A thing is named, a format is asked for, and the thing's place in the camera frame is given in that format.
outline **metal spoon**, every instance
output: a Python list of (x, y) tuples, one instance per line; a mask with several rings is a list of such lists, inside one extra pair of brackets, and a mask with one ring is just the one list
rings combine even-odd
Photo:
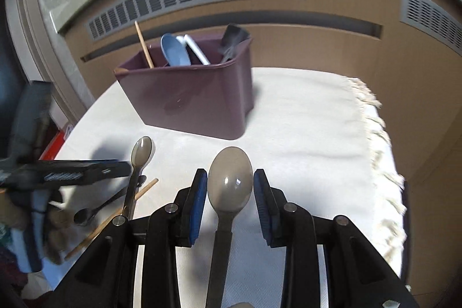
[(223, 149), (212, 162), (207, 180), (210, 204), (218, 215), (208, 280), (206, 308), (220, 308), (231, 250), (232, 222), (249, 201), (253, 188), (252, 165), (235, 146)]
[(101, 204), (98, 208), (95, 209), (90, 209), (90, 208), (84, 208), (80, 209), (77, 213), (74, 214), (74, 223), (77, 226), (87, 226), (95, 217), (95, 215), (105, 206), (113, 203), (116, 201), (118, 198), (124, 196), (126, 194), (126, 187), (123, 187), (119, 192), (117, 192), (113, 197), (111, 197), (109, 200)]
[(154, 143), (149, 136), (140, 138), (133, 147), (131, 157), (133, 172), (128, 187), (126, 188), (125, 201), (122, 209), (122, 215), (128, 219), (133, 218), (133, 211), (135, 210), (135, 193), (139, 175), (151, 160), (155, 149)]

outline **screw head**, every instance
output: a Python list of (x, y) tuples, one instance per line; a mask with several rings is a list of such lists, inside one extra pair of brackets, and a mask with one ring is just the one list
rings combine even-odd
[(350, 221), (345, 216), (338, 216), (336, 222), (341, 226), (346, 226)]
[(167, 204), (163, 207), (167, 213), (175, 213), (178, 210), (178, 205), (175, 203)]
[(383, 308), (398, 308), (400, 303), (395, 302), (394, 300), (387, 300), (385, 303), (382, 304)]
[(117, 216), (112, 219), (112, 224), (114, 226), (120, 226), (125, 223), (125, 217), (124, 216)]
[(288, 211), (289, 213), (294, 213), (297, 210), (297, 206), (294, 203), (285, 203), (284, 210)]

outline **table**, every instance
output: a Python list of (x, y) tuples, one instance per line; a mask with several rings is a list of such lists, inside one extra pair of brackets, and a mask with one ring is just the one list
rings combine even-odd
[[(158, 178), (159, 183), (137, 203), (137, 218), (172, 202), (179, 189), (191, 184), (197, 168), (209, 170), (221, 149), (239, 146), (248, 154), (253, 170), (265, 169), (271, 186), (282, 189), (288, 201), (315, 216), (348, 216), (399, 274), (405, 239), (405, 208), (400, 195), (403, 179), (396, 173), (375, 96), (359, 80), (326, 72), (253, 68), (252, 74), (255, 108), (247, 117), (246, 132), (237, 140), (146, 126), (116, 82), (77, 124), (57, 159), (128, 160), (135, 142), (150, 136), (156, 153), (144, 174), (148, 181)], [(73, 212), (95, 207), (126, 183), (126, 179), (116, 179), (65, 187), (65, 205)], [(95, 225), (117, 205), (102, 210)], [(177, 248), (183, 308), (205, 305), (217, 223), (206, 200), (196, 244)], [(73, 244), (84, 236), (81, 230), (75, 231)], [(253, 195), (236, 217), (233, 234), (223, 306), (247, 301), (255, 308), (278, 307), (285, 250), (266, 246)], [(322, 306), (327, 307), (322, 248), (318, 251)], [(47, 264), (44, 272), (57, 282), (71, 264)], [(138, 257), (135, 307), (140, 304), (141, 266), (142, 257)]]

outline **utensil holder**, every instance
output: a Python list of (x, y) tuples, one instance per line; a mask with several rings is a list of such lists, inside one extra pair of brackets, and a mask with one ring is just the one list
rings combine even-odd
[(236, 46), (235, 57), (220, 64), (222, 35), (193, 36), (210, 61), (202, 65), (189, 49), (190, 66), (170, 67), (160, 42), (148, 47), (154, 68), (139, 51), (115, 76), (143, 122), (149, 126), (235, 140), (245, 131), (253, 108), (251, 39)]

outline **spoon handle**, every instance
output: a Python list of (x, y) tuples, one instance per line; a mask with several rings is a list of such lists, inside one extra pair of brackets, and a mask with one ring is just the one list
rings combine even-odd
[(141, 168), (134, 167), (128, 186), (126, 187), (125, 201), (123, 203), (122, 215), (128, 219), (133, 218), (133, 210), (135, 209), (135, 194), (136, 187), (138, 185), (139, 174), (141, 173)]
[(221, 308), (231, 250), (231, 231), (216, 231), (208, 279), (206, 308)]
[(95, 214), (98, 213), (102, 208), (113, 203), (114, 201), (121, 198), (125, 194), (126, 194), (126, 187), (123, 187), (119, 192), (117, 192), (114, 196), (110, 197), (107, 201), (102, 203), (98, 208), (93, 209), (92, 212), (94, 212)]

